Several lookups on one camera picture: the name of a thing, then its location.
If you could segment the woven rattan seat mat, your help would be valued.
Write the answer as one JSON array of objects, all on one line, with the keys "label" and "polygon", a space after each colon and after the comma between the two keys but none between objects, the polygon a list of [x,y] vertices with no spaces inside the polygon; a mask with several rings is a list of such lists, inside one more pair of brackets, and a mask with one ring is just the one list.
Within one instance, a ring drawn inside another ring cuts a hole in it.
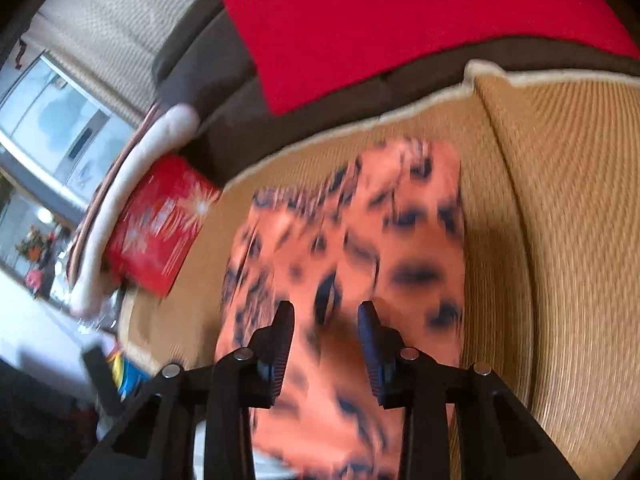
[{"label": "woven rattan seat mat", "polygon": [[508,74],[317,134],[234,178],[164,298],[137,292],[125,352],[156,373],[216,352],[232,243],[263,188],[313,190],[386,141],[445,141],[464,220],[459,363],[492,369],[578,477],[611,479],[639,441],[639,83],[598,72]]}]

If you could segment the maroon floral plush pad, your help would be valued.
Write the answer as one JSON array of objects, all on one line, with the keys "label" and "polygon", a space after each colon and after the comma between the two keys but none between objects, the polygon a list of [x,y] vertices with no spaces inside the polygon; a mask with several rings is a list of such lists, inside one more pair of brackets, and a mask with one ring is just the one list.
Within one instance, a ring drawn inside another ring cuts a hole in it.
[{"label": "maroon floral plush pad", "polygon": [[140,122],[140,124],[137,126],[136,131],[132,134],[131,138],[126,142],[122,150],[116,156],[114,162],[112,162],[110,168],[108,168],[102,182],[96,189],[96,192],[94,192],[84,218],[82,218],[81,222],[79,223],[79,226],[73,236],[72,244],[70,244],[70,251],[68,252],[70,258],[68,258],[68,263],[66,264],[66,278],[70,283],[70,287],[74,287],[77,283],[81,260],[82,256],[84,255],[88,236],[91,232],[93,223],[96,221],[96,216],[98,215],[98,212],[100,211],[100,208],[102,207],[102,204],[105,200],[105,196],[110,190],[115,177],[119,173],[120,168],[122,168],[122,164],[125,162],[130,152],[141,141],[145,133],[153,125],[153,122],[156,121],[156,116],[159,109],[160,104],[158,104],[158,102],[155,102],[149,108],[142,122]]}]

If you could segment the beige dotted curtain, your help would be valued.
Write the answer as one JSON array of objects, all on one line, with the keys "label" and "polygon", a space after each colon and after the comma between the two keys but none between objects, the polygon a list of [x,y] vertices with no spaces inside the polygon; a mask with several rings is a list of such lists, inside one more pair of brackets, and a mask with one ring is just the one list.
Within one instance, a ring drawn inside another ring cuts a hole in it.
[{"label": "beige dotted curtain", "polygon": [[23,38],[135,126],[154,100],[154,58],[192,3],[46,0]]}]

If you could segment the red knitted blanket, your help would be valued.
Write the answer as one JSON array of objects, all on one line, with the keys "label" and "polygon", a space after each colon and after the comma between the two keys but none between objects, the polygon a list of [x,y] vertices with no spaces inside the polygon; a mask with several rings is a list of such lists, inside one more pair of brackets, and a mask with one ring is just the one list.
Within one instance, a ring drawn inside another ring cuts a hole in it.
[{"label": "red knitted blanket", "polygon": [[273,113],[488,39],[574,41],[636,58],[605,0],[222,0]]}]

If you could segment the glass display cabinet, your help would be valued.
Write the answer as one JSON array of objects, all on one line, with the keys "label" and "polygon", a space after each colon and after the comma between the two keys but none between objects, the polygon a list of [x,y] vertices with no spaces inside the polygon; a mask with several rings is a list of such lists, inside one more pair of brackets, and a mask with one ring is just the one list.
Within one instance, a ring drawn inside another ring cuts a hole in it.
[{"label": "glass display cabinet", "polygon": [[29,295],[68,309],[62,263],[70,230],[1,176],[1,270],[16,278]]}]

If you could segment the silver refrigerator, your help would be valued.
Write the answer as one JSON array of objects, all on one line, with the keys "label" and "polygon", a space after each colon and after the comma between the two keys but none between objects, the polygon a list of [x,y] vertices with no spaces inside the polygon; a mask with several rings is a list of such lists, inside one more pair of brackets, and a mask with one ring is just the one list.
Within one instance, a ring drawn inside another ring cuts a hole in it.
[{"label": "silver refrigerator", "polygon": [[1,170],[76,226],[134,128],[47,55],[1,67]]}]

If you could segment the red snack gift box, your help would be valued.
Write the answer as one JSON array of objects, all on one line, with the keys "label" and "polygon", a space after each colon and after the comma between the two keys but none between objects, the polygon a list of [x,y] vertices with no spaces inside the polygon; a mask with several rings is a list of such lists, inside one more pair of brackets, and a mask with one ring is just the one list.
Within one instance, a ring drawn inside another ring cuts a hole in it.
[{"label": "red snack gift box", "polygon": [[220,189],[181,156],[151,166],[120,214],[104,257],[114,275],[165,297]]}]

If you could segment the dark brown leather sofa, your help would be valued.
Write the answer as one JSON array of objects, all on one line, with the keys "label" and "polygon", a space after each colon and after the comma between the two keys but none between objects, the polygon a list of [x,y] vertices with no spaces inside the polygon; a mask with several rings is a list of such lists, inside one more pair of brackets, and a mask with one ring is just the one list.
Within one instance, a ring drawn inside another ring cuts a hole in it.
[{"label": "dark brown leather sofa", "polygon": [[637,76],[633,58],[576,42],[506,37],[418,58],[297,110],[270,112],[250,54],[221,0],[194,0],[156,56],[161,110],[195,108],[201,127],[183,149],[192,166],[225,184],[263,158],[316,133],[380,116],[461,81],[471,60],[505,70],[605,70]]}]

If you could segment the orange floral blouse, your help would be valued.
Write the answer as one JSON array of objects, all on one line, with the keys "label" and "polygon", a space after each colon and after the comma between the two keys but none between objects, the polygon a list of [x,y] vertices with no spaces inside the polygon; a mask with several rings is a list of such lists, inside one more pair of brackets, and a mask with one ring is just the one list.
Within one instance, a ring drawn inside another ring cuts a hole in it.
[{"label": "orange floral blouse", "polygon": [[402,416],[378,406],[357,335],[381,321],[436,361],[463,346],[460,158],[445,141],[370,148],[313,190],[263,188],[232,243],[216,352],[244,347],[290,302],[295,328],[280,396],[250,414],[254,448],[317,479],[393,479]]}]

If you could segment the blue yellow plastic container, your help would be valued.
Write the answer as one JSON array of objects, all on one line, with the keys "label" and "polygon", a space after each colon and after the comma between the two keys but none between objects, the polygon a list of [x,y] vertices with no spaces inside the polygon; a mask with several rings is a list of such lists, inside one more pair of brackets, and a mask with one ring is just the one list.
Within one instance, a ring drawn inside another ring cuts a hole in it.
[{"label": "blue yellow plastic container", "polygon": [[120,350],[112,351],[106,359],[122,401],[130,394],[136,393],[150,379],[148,374],[129,361]]}]

